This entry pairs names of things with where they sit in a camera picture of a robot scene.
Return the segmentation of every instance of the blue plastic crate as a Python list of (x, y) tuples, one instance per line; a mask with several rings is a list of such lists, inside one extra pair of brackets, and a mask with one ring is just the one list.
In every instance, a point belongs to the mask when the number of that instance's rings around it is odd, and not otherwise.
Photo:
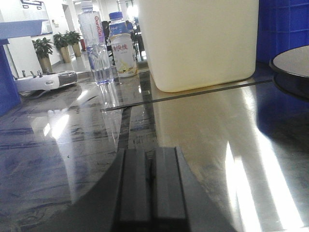
[(0, 45), (0, 116), (20, 103), (13, 75), (6, 58), (3, 45)]
[(308, 0), (260, 0), (257, 61), (308, 44)]

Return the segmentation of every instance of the water bottle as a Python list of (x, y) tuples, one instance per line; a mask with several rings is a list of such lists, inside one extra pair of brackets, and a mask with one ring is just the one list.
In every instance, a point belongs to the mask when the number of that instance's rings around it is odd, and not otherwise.
[(81, 6), (83, 12), (78, 17), (95, 83), (112, 82), (112, 68), (99, 12), (93, 11), (92, 1), (82, 1)]
[(137, 73), (135, 54), (131, 40), (131, 34), (122, 20), (121, 12), (109, 14), (110, 40), (115, 65), (119, 77), (134, 76)]

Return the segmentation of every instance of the plant pot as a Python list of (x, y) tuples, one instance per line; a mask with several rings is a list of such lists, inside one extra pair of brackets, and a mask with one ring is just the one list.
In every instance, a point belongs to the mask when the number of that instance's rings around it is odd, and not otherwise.
[(44, 57), (44, 58), (39, 58), (39, 63), (42, 68), (42, 73), (47, 73), (47, 69), (49, 69), (49, 72), (52, 72), (52, 65), (50, 64), (50, 59), (49, 57)]
[(63, 62), (64, 63), (70, 63), (71, 62), (71, 59), (70, 59), (70, 54), (69, 54), (69, 49), (68, 47), (62, 47), (60, 49), (60, 54), (62, 56), (62, 59), (63, 59)]
[(72, 45), (75, 57), (81, 57), (81, 48), (79, 47), (79, 43), (75, 43)]

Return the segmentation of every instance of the large white jug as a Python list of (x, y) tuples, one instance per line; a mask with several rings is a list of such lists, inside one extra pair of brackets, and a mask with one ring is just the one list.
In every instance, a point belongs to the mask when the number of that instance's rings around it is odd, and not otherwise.
[(147, 60), (161, 91), (253, 74), (258, 0), (139, 0), (138, 6)]

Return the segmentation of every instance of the reflective countertop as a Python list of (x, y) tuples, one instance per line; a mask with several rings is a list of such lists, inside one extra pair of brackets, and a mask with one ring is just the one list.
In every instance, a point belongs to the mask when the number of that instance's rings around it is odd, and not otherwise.
[(0, 231), (32, 231), (85, 195), (119, 148), (180, 146), (239, 232), (309, 232), (309, 103), (257, 64), (240, 82), (159, 91), (147, 68), (96, 86), (89, 73), (0, 117)]

